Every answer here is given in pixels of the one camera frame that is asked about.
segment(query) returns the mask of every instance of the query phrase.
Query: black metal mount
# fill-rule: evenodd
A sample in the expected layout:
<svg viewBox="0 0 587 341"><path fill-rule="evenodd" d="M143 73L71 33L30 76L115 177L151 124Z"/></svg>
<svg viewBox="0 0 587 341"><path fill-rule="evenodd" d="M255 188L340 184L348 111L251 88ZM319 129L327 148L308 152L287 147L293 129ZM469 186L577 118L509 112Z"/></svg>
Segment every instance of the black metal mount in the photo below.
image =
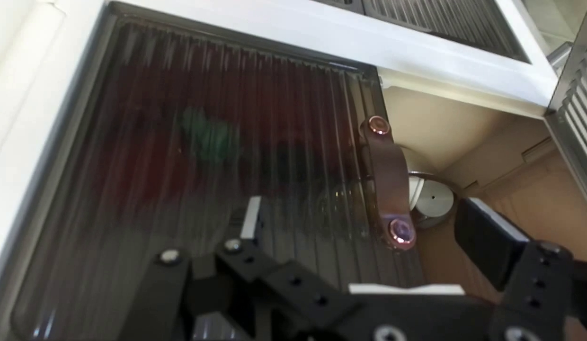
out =
<svg viewBox="0 0 587 341"><path fill-rule="evenodd" d="M249 340L562 340L571 298L571 256L526 243L492 306L471 296L350 296L295 262L274 264L253 243L228 239L192 262L162 251L126 317L120 341L190 340L194 321L221 313Z"/></svg>

